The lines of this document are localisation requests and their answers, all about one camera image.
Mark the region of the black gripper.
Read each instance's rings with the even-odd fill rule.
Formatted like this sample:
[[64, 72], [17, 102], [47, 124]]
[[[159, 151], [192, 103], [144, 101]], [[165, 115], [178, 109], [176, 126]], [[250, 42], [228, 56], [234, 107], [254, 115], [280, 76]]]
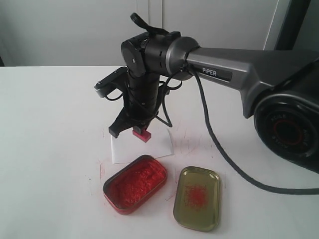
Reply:
[[131, 96], [124, 96], [124, 107], [109, 126], [109, 133], [112, 137], [118, 137], [119, 134], [129, 128], [134, 128], [134, 132], [142, 135], [146, 131], [151, 121], [157, 116], [162, 100], [155, 98], [154, 104], [138, 102]]

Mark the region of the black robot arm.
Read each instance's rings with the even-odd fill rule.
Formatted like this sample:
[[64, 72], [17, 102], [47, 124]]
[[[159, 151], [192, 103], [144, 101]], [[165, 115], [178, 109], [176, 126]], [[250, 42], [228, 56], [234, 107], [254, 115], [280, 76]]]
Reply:
[[204, 48], [180, 32], [131, 20], [145, 32], [121, 45], [126, 66], [114, 73], [124, 107], [109, 132], [145, 130], [157, 115], [168, 85], [160, 76], [193, 76], [240, 92], [243, 115], [253, 118], [262, 142], [298, 166], [319, 170], [319, 54], [311, 50]]

